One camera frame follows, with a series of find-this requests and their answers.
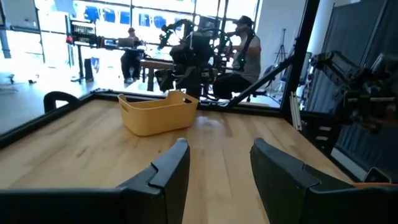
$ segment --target black rod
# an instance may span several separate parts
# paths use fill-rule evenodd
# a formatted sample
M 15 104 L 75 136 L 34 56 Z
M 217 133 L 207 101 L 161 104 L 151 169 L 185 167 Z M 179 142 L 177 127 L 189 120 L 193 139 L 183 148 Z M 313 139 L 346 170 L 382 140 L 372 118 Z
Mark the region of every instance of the black rod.
M 4 13 L 2 1 L 0 1 L 0 13 L 1 13 L 2 24 L 5 26 L 6 25 L 6 14 Z
M 233 98 L 227 105 L 227 107 L 232 107 L 238 105 L 242 100 L 246 97 L 250 96 L 250 94 L 256 93 L 261 86 L 266 84 L 267 82 L 273 80 L 280 72 L 285 70 L 293 61 L 294 56 L 290 56 L 286 60 L 284 60 L 280 65 L 276 66 L 269 73 L 265 74 L 261 79 L 257 80 L 253 83 L 249 88 L 245 89 L 239 96 Z
M 304 14 L 298 34 L 294 54 L 293 64 L 290 72 L 287 74 L 285 91 L 280 104 L 280 110 L 284 118 L 288 122 L 292 122 L 292 113 L 290 111 L 290 93 L 296 92 L 299 85 L 301 71 L 303 69 L 305 56 L 307 54 L 308 43 L 310 42 L 313 23 L 317 16 L 318 6 L 320 0 L 307 0 L 305 4 Z
M 363 54 L 361 65 L 360 65 L 361 67 L 365 67 L 365 65 L 366 65 L 366 61 L 367 61 L 368 56 L 369 56 L 369 51 L 370 51 L 370 49 L 372 47 L 372 44 L 374 42 L 374 37 L 376 36 L 377 32 L 379 31 L 380 23 L 382 21 L 382 18 L 384 17 L 384 13 L 386 12 L 388 1 L 389 0 L 384 0 L 383 6 L 381 7 L 379 16 L 377 17 L 376 24 L 374 25 L 372 34 L 371 34 L 371 36 L 369 38 L 368 45 L 366 46 L 365 53 Z
M 256 24 L 257 24 L 257 16 L 259 15 L 259 10 L 260 10 L 260 0 L 257 0 L 257 5 L 256 5 L 256 14 L 254 15 L 254 24 L 253 24 L 253 30 L 256 30 Z
M 130 0 L 130 21 L 129 21 L 130 27 L 132 27 L 132 9 L 133 8 L 134 7 L 132 6 L 132 0 Z
M 43 35 L 42 35 L 42 29 L 40 27 L 40 19 L 39 19 L 39 9 L 36 6 L 36 2 L 33 2 L 35 6 L 35 13 L 36 13 L 36 20 L 37 20 L 37 28 L 39 30 L 39 35 L 40 35 L 40 45 L 42 46 L 42 57 L 43 57 L 43 63 L 45 63 L 45 53 L 44 53 L 44 44 L 43 44 Z

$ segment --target black bar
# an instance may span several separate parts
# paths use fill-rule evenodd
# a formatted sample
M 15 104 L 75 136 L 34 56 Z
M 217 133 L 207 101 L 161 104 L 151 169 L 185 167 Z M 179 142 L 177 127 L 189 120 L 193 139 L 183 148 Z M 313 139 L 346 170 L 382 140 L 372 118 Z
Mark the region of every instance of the black bar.
M 195 16 L 197 15 L 197 0 L 195 0 L 195 4 L 193 5 L 193 19 L 195 21 Z
M 1 49 L 4 58 L 11 58 L 11 52 L 8 45 L 7 31 L 0 30 Z
M 2 19 L 2 25 L 6 25 L 6 14 L 4 13 L 4 8 L 2 7 L 2 1 L 0 1 L 0 13 Z
M 361 67 L 365 67 L 365 63 L 366 63 L 366 60 L 368 59 L 369 51 L 370 51 L 371 46 L 372 46 L 373 41 L 374 41 L 374 36 L 376 36 L 376 34 L 377 34 L 378 30 L 379 30 L 380 23 L 382 21 L 382 18 L 384 17 L 384 13 L 386 11 L 388 1 L 389 0 L 384 0 L 383 6 L 381 7 L 379 16 L 377 17 L 376 24 L 374 25 L 372 34 L 371 34 L 371 36 L 369 38 L 368 45 L 366 46 L 365 53 L 364 53 L 364 55 L 362 57 L 362 61 L 361 61 L 361 64 L 360 64 Z
M 34 1 L 33 4 L 35 6 L 35 13 L 36 13 L 36 19 L 37 19 L 37 28 L 39 29 L 40 45 L 42 46 L 42 51 L 43 51 L 43 63 L 45 63 L 45 53 L 44 53 L 42 29 L 40 28 L 39 9 L 36 7 L 36 2 L 35 1 Z
M 85 78 L 85 75 L 83 73 L 83 59 L 81 57 L 81 46 L 77 45 L 77 57 L 79 61 L 79 78 L 75 80 L 71 80 L 71 82 L 80 82 Z
M 183 15 L 188 15 L 188 16 L 192 15 L 192 12 L 180 12 L 180 11 L 174 11 L 174 10 L 170 10 L 170 9 L 155 9 L 155 8 L 144 7 L 144 6 L 134 6 L 134 8 L 148 9 L 148 10 L 159 11 L 159 12 L 170 12 L 170 13 L 183 14 Z
M 304 9 L 304 16 L 302 18 L 300 33 L 298 34 L 294 54 L 293 64 L 286 79 L 285 91 L 280 104 L 280 110 L 284 118 L 292 123 L 292 112 L 290 111 L 290 93 L 296 92 L 297 86 L 299 85 L 301 71 L 307 54 L 308 43 L 312 33 L 313 23 L 317 16 L 318 6 L 320 0 L 307 0 Z
M 134 7 L 132 6 L 132 0 L 130 0 L 130 27 L 132 27 L 132 9 L 134 9 Z
M 280 65 L 276 66 L 276 68 L 272 69 L 269 73 L 265 74 L 264 77 L 257 80 L 253 83 L 249 88 L 245 89 L 239 96 L 234 97 L 227 105 L 227 107 L 232 107 L 238 105 L 242 100 L 246 97 L 250 96 L 258 90 L 261 86 L 266 84 L 267 82 L 273 80 L 280 72 L 285 70 L 293 61 L 294 56 L 290 56 L 286 60 L 284 60 Z
M 16 32 L 26 32 L 29 34 L 40 34 L 40 30 L 29 28 L 29 27 L 10 26 L 10 30 L 16 31 Z
M 259 10 L 260 10 L 260 0 L 257 0 L 257 5 L 256 5 L 256 14 L 254 15 L 254 24 L 253 24 L 253 30 L 256 30 L 256 24 L 257 24 L 257 16 L 259 15 Z

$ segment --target floor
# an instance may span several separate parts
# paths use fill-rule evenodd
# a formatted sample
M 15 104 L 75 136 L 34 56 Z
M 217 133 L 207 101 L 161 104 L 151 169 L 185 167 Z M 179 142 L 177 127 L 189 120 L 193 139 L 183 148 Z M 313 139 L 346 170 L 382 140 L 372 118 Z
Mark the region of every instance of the floor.
M 256 137 L 350 182 L 283 119 L 197 111 L 190 128 L 140 138 L 123 126 L 116 102 L 96 100 L 2 150 L 0 188 L 115 187 L 185 138 L 191 151 L 183 223 L 269 223 L 249 158 Z
M 119 78 L 119 70 L 113 68 L 102 69 L 102 72 L 95 77 L 94 82 L 82 84 L 71 82 L 71 73 L 76 73 L 76 71 L 47 68 L 41 73 L 38 82 L 33 85 L 26 82 L 26 77 L 17 78 L 14 85 L 10 85 L 9 81 L 3 78 L 0 81 L 0 105 L 2 105 L 0 106 L 0 134 L 43 115 L 42 100 L 44 95 L 50 91 L 64 91 L 80 97 L 95 88 L 137 92 L 144 91 L 147 87 L 147 84 L 141 81 L 130 86 L 125 85 Z M 154 91 L 161 94 L 156 83 Z M 251 102 L 279 107 L 274 100 L 264 96 L 252 98 Z

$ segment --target window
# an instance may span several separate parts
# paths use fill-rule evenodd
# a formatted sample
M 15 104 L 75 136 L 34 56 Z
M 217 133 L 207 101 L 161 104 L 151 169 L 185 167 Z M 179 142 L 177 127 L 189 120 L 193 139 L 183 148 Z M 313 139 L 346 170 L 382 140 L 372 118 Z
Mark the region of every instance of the window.
M 54 66 L 68 65 L 68 45 L 66 35 L 42 33 L 45 62 Z
M 154 24 L 156 28 L 161 29 L 164 25 L 166 25 L 166 19 L 162 16 L 155 16 Z
M 12 52 L 43 54 L 40 35 L 7 30 L 8 46 Z
M 97 0 L 106 3 L 120 3 L 130 5 L 130 0 Z
M 201 16 L 217 16 L 217 5 L 218 1 L 215 0 L 199 0 L 197 2 L 197 14 Z M 224 8 L 225 1 L 221 1 L 218 16 L 224 16 Z
M 189 13 L 193 13 L 195 7 L 195 3 L 192 0 L 132 0 L 132 4 L 153 9 L 168 9 Z
M 95 20 L 96 33 L 110 38 L 127 36 L 130 7 L 75 1 L 76 19 Z
M 140 13 L 138 23 L 139 23 L 139 26 L 150 27 L 149 15 Z
M 105 22 L 115 22 L 116 21 L 116 15 L 115 15 L 113 9 L 106 7 L 102 10 L 102 13 L 104 15 Z
M 136 29 L 136 34 L 148 43 L 158 44 L 159 35 L 162 33 L 162 26 L 173 24 L 179 19 L 191 19 L 192 16 L 176 14 L 164 11 L 155 11 L 148 9 L 133 9 L 132 26 Z M 172 45 L 178 44 L 179 37 L 183 36 L 183 29 L 176 29 L 169 42 Z
M 130 12 L 126 11 L 120 12 L 120 23 L 130 25 Z
M 178 22 L 179 20 L 180 20 L 180 18 L 175 18 L 174 22 Z M 175 29 L 178 30 L 178 31 L 181 31 L 181 26 L 176 27 Z
M 43 63 L 40 35 L 7 30 L 8 46 L 12 58 L 23 61 L 24 65 Z
M 229 0 L 226 17 L 231 19 L 239 19 L 241 16 L 248 16 L 254 21 L 257 10 L 257 0 L 245 0 L 242 7 L 241 0 Z
M 96 6 L 86 6 L 84 18 L 89 21 L 97 21 L 100 19 L 100 10 Z
M 62 33 L 67 31 L 64 13 L 39 10 L 37 15 L 39 16 L 40 28 L 42 30 Z

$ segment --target white wall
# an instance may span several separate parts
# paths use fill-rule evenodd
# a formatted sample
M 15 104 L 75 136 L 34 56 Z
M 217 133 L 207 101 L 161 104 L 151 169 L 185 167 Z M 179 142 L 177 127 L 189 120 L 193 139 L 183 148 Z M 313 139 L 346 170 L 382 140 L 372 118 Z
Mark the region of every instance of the white wall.
M 38 29 L 34 0 L 1 0 L 7 26 Z
M 314 29 L 308 51 L 320 53 L 325 40 L 333 4 L 341 6 L 359 0 L 320 0 Z M 274 63 L 282 38 L 282 29 L 286 29 L 285 50 L 292 50 L 303 16 L 306 0 L 263 0 L 260 7 L 257 35 L 261 39 L 262 72 Z

